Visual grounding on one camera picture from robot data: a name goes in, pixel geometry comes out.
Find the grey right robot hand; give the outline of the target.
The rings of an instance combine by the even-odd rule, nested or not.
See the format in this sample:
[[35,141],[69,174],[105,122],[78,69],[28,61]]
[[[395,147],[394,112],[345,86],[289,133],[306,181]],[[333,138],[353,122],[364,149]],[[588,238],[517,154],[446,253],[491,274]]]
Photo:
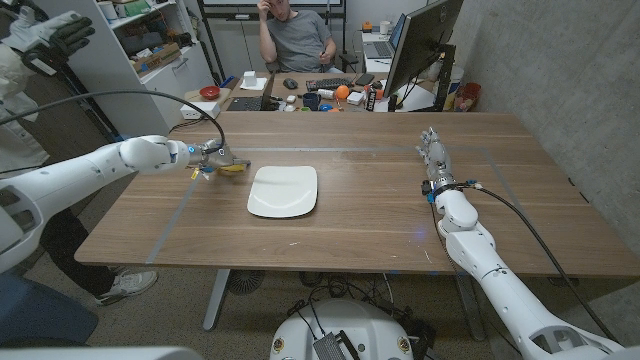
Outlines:
[[416,147],[427,166],[427,177],[433,192],[448,185],[455,184],[450,156],[441,142],[438,133],[430,127],[421,133],[422,144]]

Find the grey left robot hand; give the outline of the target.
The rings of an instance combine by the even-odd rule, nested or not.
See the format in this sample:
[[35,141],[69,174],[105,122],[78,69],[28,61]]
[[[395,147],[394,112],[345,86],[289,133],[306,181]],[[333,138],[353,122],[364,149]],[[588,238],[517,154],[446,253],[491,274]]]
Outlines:
[[234,155],[227,143],[221,139],[209,139],[200,145],[201,160],[199,168],[205,173],[213,171],[242,172],[251,165],[248,159]]

